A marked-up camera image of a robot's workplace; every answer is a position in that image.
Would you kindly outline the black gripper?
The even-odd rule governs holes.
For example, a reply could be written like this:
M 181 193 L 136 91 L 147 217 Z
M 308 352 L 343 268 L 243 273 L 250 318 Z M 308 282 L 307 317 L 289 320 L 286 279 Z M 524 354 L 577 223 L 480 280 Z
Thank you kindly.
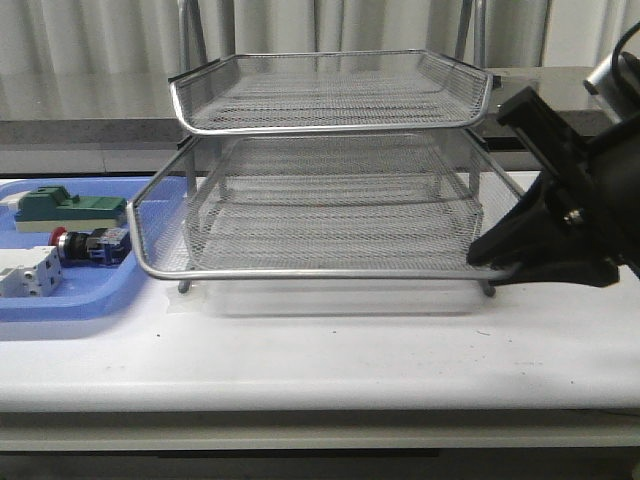
M 531 88 L 497 120 L 541 165 L 517 204 L 467 253 L 473 266 L 508 270 L 492 286 L 565 282 L 605 287 L 639 270 L 639 116 L 581 137 Z

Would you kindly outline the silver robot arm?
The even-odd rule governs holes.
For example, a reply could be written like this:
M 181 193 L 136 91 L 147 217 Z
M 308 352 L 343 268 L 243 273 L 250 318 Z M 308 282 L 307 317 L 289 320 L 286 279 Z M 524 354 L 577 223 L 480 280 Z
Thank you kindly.
M 530 87 L 506 101 L 510 127 L 542 169 L 518 203 L 467 253 L 472 266 L 509 270 L 490 286 L 562 282 L 606 287 L 639 271 L 639 59 L 633 25 L 585 79 L 613 124 L 583 139 Z

